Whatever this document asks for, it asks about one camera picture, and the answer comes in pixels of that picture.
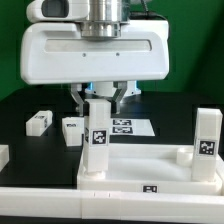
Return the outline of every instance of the white block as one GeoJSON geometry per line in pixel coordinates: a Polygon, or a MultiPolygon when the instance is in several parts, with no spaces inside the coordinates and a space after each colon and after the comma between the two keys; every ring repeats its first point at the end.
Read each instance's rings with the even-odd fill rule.
{"type": "Polygon", "coordinates": [[[53,113],[51,111],[39,111],[26,122],[27,136],[41,136],[52,124],[53,113]]]}
{"type": "Polygon", "coordinates": [[[220,110],[198,109],[192,163],[193,181],[214,181],[221,125],[220,110]]]}
{"type": "Polygon", "coordinates": [[[111,104],[106,100],[87,100],[89,117],[85,117],[83,163],[87,173],[108,169],[111,104]]]}
{"type": "Polygon", "coordinates": [[[9,162],[9,146],[0,145],[0,172],[8,162],[9,162]]]}
{"type": "Polygon", "coordinates": [[[83,118],[70,117],[62,119],[62,132],[68,147],[82,145],[83,130],[83,118]]]}

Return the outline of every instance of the sticker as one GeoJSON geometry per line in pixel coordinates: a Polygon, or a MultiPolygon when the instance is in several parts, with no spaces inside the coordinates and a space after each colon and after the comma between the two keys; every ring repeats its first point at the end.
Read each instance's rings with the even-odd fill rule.
{"type": "Polygon", "coordinates": [[[34,117],[34,118],[36,118],[36,119],[44,119],[45,118],[45,116],[36,116],[36,117],[34,117]]]}
{"type": "Polygon", "coordinates": [[[158,193],[158,186],[155,186],[155,185],[153,185],[153,186],[150,186],[150,185],[143,186],[142,190],[143,190],[144,193],[158,193]]]}
{"type": "Polygon", "coordinates": [[[44,127],[47,127],[47,118],[44,120],[44,127]]]}
{"type": "Polygon", "coordinates": [[[87,128],[85,129],[85,140],[89,142],[89,130],[87,128]]]}
{"type": "Polygon", "coordinates": [[[200,141],[199,155],[214,156],[215,155],[215,141],[200,141]]]}
{"type": "Polygon", "coordinates": [[[131,126],[132,122],[131,122],[131,120],[114,119],[113,125],[131,126]]]}
{"type": "Polygon", "coordinates": [[[93,131],[92,145],[107,145],[107,131],[106,130],[93,131]]]}
{"type": "Polygon", "coordinates": [[[67,124],[68,128],[73,128],[73,127],[76,127],[76,126],[77,126],[76,124],[67,124]]]}
{"type": "Polygon", "coordinates": [[[113,127],[114,134],[133,134],[133,128],[131,127],[113,127]]]}

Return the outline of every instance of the metal cylinder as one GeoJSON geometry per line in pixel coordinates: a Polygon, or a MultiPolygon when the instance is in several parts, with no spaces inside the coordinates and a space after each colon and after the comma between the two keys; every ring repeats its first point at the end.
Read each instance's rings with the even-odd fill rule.
{"type": "Polygon", "coordinates": [[[89,0],[89,15],[80,20],[83,37],[119,37],[129,22],[130,0],[89,0]]]}

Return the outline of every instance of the green background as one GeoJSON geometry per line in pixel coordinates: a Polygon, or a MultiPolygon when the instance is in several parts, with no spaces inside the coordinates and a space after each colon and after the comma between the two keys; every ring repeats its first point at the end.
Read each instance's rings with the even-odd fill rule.
{"type": "MultiPolygon", "coordinates": [[[[31,0],[0,1],[0,100],[28,86],[20,78],[20,46],[29,26],[31,0]]],[[[224,1],[153,0],[170,22],[170,73],[163,81],[139,82],[146,91],[197,92],[224,102],[224,1]]],[[[133,10],[142,10],[140,5],[133,10]]]]}

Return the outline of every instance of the black table surface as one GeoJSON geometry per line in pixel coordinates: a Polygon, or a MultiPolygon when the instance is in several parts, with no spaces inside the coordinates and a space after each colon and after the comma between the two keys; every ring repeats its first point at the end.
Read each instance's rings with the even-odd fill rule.
{"type": "MultiPolygon", "coordinates": [[[[0,187],[76,189],[82,147],[66,147],[62,134],[62,118],[78,116],[76,107],[69,91],[62,89],[22,89],[0,102],[0,144],[9,145],[10,149],[10,162],[0,172],[0,187]],[[53,123],[41,137],[27,137],[25,123],[40,110],[51,110],[53,123]]],[[[126,100],[121,113],[112,117],[150,119],[156,136],[111,136],[110,142],[193,145],[199,107],[222,110],[222,105],[197,94],[143,92],[126,100]]],[[[221,137],[220,155],[223,152],[221,137]]],[[[0,223],[105,221],[0,217],[0,223]]],[[[107,220],[106,223],[129,222],[107,220]]]]}

